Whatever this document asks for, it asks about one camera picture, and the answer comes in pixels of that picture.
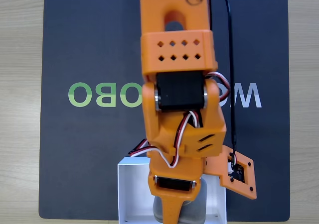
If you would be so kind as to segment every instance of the dark mat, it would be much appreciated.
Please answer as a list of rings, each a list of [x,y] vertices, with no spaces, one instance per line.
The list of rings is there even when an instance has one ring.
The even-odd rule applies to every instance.
[[[229,77],[225,2],[212,2],[216,58]],[[255,160],[258,199],[227,192],[228,220],[286,221],[288,0],[230,2],[238,151]],[[44,0],[41,217],[118,218],[117,163],[145,136],[140,26],[139,0]],[[103,99],[96,88],[106,94]],[[229,102],[223,104],[228,125]]]

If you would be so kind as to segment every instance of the gray object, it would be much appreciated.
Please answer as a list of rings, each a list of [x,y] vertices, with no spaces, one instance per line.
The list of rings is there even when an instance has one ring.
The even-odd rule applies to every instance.
[[[178,224],[204,224],[206,219],[206,199],[207,199],[207,183],[201,179],[201,188],[198,196],[193,202],[184,202],[180,214]],[[161,199],[155,197],[153,212],[155,219],[163,223],[163,210]]]

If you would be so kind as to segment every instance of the orange bracket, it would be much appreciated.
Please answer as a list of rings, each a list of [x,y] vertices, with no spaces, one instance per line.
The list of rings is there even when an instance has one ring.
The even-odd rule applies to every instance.
[[[243,166],[245,183],[236,179],[231,179],[228,175],[228,160],[231,159],[230,154],[233,150],[227,146],[223,146],[222,153],[217,157],[207,157],[207,165],[204,168],[204,174],[219,176],[220,185],[232,190],[240,195],[250,199],[257,198],[254,161],[241,153],[236,152],[237,163]]]

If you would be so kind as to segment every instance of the black cable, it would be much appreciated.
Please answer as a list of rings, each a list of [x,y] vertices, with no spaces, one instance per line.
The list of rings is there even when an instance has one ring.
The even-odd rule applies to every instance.
[[[235,121],[235,80],[234,80],[234,54],[233,54],[233,24],[229,0],[225,0],[228,15],[228,40],[229,40],[229,70],[230,70],[230,122],[231,122],[231,142],[233,145],[232,166],[237,145],[236,121]],[[209,3],[210,16],[212,17],[211,0]],[[212,19],[210,19],[210,28],[212,29]]]
[[[209,0],[209,24],[210,24],[210,30],[213,31],[213,22],[212,22],[212,19],[213,19],[213,11],[212,11],[212,5],[211,5],[211,0]]]

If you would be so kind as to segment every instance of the white box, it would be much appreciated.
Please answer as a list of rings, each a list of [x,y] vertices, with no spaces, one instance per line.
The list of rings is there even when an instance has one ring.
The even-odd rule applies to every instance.
[[[119,224],[159,224],[153,216],[154,196],[148,186],[150,159],[125,157],[118,164]],[[206,224],[227,224],[226,190],[216,176],[207,182]]]

